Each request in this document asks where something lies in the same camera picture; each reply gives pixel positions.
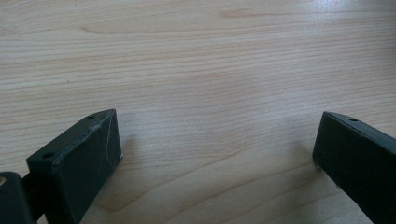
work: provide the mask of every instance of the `screw hole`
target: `screw hole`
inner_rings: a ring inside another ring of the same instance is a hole
[[[53,157],[54,155],[55,155],[55,153],[53,153],[53,152],[48,152],[48,153],[46,153],[46,154],[43,155],[43,159],[44,159],[44,160],[49,159],[49,158]]]
[[[0,176],[0,186],[4,185],[6,183],[6,178],[3,176]]]

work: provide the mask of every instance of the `light wood surface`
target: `light wood surface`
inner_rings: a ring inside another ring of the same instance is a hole
[[[396,136],[395,57],[394,1],[2,0],[0,170],[116,108],[82,223],[371,223],[311,153],[325,110]]]

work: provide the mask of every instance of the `wooden table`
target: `wooden table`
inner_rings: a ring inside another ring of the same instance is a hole
[[[370,223],[311,153],[325,110],[396,136],[395,57],[394,1],[1,1],[0,170],[116,108],[82,223]]]

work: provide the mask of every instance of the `scratch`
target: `scratch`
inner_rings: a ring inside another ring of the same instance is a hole
[[[108,133],[107,133],[107,142],[106,142],[106,157],[107,157],[107,161],[108,161],[109,164],[111,164],[111,161],[108,158],[108,142],[110,141],[110,135],[111,135],[111,129],[110,128],[111,128],[111,120],[113,120],[113,116],[114,116],[114,114],[111,115],[110,122],[108,123]]]

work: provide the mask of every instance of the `wood grain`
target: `wood grain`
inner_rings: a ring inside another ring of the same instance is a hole
[[[370,223],[311,153],[325,110],[396,136],[395,57],[394,1],[3,0],[0,170],[114,107],[82,223]]]

